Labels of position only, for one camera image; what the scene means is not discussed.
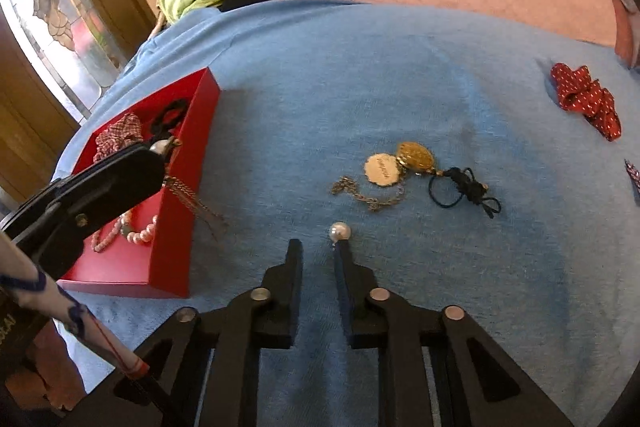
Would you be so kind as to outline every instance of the red polka dot scrunchie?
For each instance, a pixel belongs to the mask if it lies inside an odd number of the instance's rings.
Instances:
[[[600,87],[599,81],[591,80],[587,66],[572,71],[559,62],[551,68],[551,78],[556,82],[560,107],[583,114],[610,142],[622,136],[613,95],[609,89]]]

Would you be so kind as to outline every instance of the black scrunchie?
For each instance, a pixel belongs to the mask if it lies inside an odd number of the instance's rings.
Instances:
[[[502,206],[500,201],[496,198],[485,198],[484,195],[487,193],[487,187],[482,185],[478,181],[476,181],[476,177],[474,176],[474,172],[467,167],[464,170],[460,170],[458,167],[452,167],[447,171],[442,173],[443,177],[451,178],[451,180],[456,184],[456,188],[460,193],[460,197],[454,201],[453,203],[444,204],[440,203],[435,196],[433,195],[433,181],[437,176],[432,176],[431,180],[429,180],[429,197],[437,206],[442,208],[451,208],[456,204],[460,203],[460,200],[466,196],[466,199],[471,201],[473,204],[481,204],[482,208],[486,212],[486,215],[494,219],[494,214],[500,214],[502,210]],[[485,203],[485,201],[494,201],[496,204],[496,208],[489,206]]]
[[[164,118],[171,111],[179,110],[177,116],[169,120],[168,122],[164,121]],[[187,111],[189,110],[189,101],[186,98],[179,98],[178,100],[174,100],[172,103],[167,105],[162,112],[154,118],[154,121],[151,123],[151,134],[152,138],[150,140],[151,144],[156,143],[159,140],[167,140],[171,138],[171,130],[178,127],[178,124],[184,120]]]

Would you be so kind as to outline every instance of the bed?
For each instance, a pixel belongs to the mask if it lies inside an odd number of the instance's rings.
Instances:
[[[606,141],[561,110],[556,62],[588,65],[615,97],[623,134]],[[91,131],[150,92],[209,67],[223,92],[200,197],[230,227],[194,229],[191,298],[76,295],[130,347],[175,309],[220,307],[305,248],[300,327],[263,353],[260,426],[373,426],[377,358],[346,346],[328,227],[353,228],[354,257],[416,305],[467,309],[577,426],[597,425],[640,359],[640,78],[609,46],[504,18],[348,0],[275,0],[194,10],[147,41],[70,142],[67,174]],[[441,166],[471,167],[503,211],[444,210],[426,181],[371,213],[330,188],[403,140]],[[364,185],[371,194],[389,189]],[[68,339],[88,389],[110,368]]]

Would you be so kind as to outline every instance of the screw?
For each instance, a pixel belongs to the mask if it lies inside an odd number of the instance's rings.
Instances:
[[[76,216],[76,225],[79,228],[86,227],[89,224],[89,219],[86,217],[86,214],[78,214]]]
[[[251,298],[254,301],[266,301],[271,297],[271,292],[267,288],[255,288],[251,292]]]
[[[385,288],[373,288],[369,292],[369,296],[374,301],[386,301],[391,296],[391,293]]]
[[[447,306],[444,308],[444,314],[452,321],[458,321],[465,316],[465,311],[460,306]]]
[[[177,312],[175,312],[175,317],[180,322],[191,322],[196,317],[196,310],[189,307],[180,308]]]

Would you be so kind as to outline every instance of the blue cloth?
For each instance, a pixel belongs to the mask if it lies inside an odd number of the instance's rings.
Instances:
[[[586,64],[610,89],[621,139],[558,108],[545,81],[555,62]],[[327,231],[342,220],[356,261],[382,285],[431,309],[461,305],[576,425],[599,422],[640,359],[640,208],[623,162],[640,164],[640,87],[612,49],[429,7],[197,10],[141,47],[58,173],[96,126],[204,66],[223,93],[200,197],[230,229],[216,245],[196,225],[187,301],[79,296],[129,346],[180,306],[206,311],[257,285],[297,237],[298,338],[262,357],[258,423],[376,425],[376,354],[350,351],[340,327]],[[427,145],[444,168],[470,166],[502,213],[490,220],[466,201],[438,208],[417,177],[405,201],[377,214],[330,194],[344,174],[369,194],[393,194],[367,184],[362,166],[404,140]],[[89,388],[109,370],[76,344],[72,356]]]

